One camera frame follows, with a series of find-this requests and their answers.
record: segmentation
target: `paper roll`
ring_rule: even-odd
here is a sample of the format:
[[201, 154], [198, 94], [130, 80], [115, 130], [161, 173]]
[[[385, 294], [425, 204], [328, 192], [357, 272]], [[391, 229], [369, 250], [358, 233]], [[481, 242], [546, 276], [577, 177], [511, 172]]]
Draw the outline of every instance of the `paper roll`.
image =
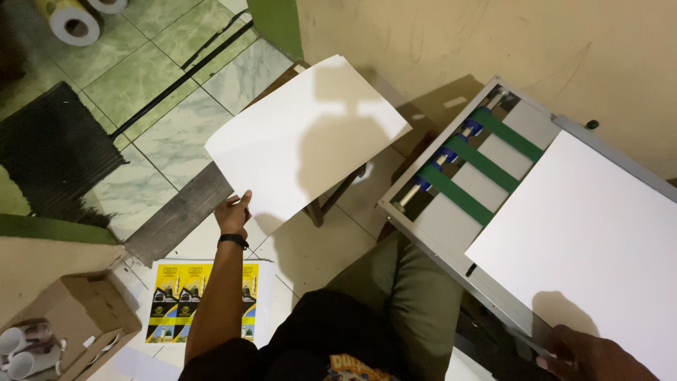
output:
[[99, 22], [77, 0], [36, 0], [58, 39], [74, 46], [93, 44], [101, 34]]
[[127, 0], [87, 0], [92, 8], [103, 14], [118, 14], [127, 7]]

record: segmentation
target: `dark skin hand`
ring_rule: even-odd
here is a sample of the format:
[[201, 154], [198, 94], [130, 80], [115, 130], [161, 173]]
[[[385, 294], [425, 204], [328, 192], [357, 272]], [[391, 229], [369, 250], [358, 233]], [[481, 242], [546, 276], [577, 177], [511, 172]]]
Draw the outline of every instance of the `dark skin hand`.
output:
[[[244, 224], [249, 220], [248, 190], [240, 199], [230, 197], [214, 211], [221, 234], [239, 234], [247, 239]], [[233, 338], [242, 327], [242, 246], [232, 241], [218, 243], [214, 267], [204, 289], [200, 308], [190, 326], [185, 346], [185, 363]]]
[[557, 358], [539, 356], [536, 363], [560, 380], [658, 381], [614, 341], [574, 331], [566, 325], [552, 330], [546, 349]]

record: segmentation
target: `black pole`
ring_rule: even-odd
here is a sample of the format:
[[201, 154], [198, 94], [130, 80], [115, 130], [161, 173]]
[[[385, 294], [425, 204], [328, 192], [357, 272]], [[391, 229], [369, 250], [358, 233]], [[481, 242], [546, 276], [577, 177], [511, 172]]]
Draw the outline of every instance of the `black pole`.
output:
[[185, 72], [184, 75], [181, 76], [181, 78], [177, 79], [176, 82], [172, 83], [168, 88], [166, 88], [165, 91], [161, 92], [160, 95], [157, 97], [153, 98], [147, 105], [145, 105], [141, 110], [139, 110], [136, 114], [134, 114], [131, 118], [129, 118], [128, 121], [124, 122], [118, 129], [116, 129], [112, 134], [109, 135], [109, 137], [113, 140], [120, 136], [125, 130], [127, 130], [131, 125], [136, 123], [141, 117], [143, 117], [145, 114], [148, 113], [148, 111], [151, 111], [153, 107], [157, 106], [162, 100], [164, 100], [169, 94], [172, 94], [174, 90], [176, 90], [179, 86], [183, 85], [184, 82], [186, 82], [190, 77], [192, 77], [195, 73], [200, 71], [204, 67], [204, 65], [208, 64], [209, 61], [213, 60], [214, 57], [218, 56], [223, 50], [225, 50], [230, 44], [232, 44], [235, 40], [238, 39], [241, 35], [243, 35], [246, 31], [251, 29], [251, 27], [254, 26], [254, 21], [247, 22], [242, 28], [238, 29], [235, 33], [233, 33], [232, 36], [228, 37], [227, 40], [225, 40], [221, 45], [217, 46], [216, 49], [214, 49], [210, 54], [207, 54], [206, 57], [204, 57], [200, 62], [198, 62], [195, 66], [193, 66], [189, 71]]

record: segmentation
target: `white paper sheet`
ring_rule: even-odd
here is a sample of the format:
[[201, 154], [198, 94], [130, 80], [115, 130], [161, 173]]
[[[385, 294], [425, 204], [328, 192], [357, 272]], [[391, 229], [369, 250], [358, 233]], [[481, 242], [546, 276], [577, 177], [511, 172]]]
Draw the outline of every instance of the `white paper sheet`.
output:
[[270, 234], [410, 131], [341, 56], [312, 66], [228, 121], [205, 148]]
[[567, 132], [466, 255], [548, 324], [674, 379], [677, 204]]

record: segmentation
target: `yellow flyer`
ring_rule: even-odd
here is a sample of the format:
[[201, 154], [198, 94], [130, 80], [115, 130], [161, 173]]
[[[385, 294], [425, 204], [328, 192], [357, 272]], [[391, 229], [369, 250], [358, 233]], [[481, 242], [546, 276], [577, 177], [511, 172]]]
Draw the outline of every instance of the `yellow flyer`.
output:
[[[259, 263], [242, 264], [242, 338], [255, 341]], [[146, 342], [185, 343], [190, 325], [209, 282], [212, 262], [155, 262], [155, 290], [150, 307]]]

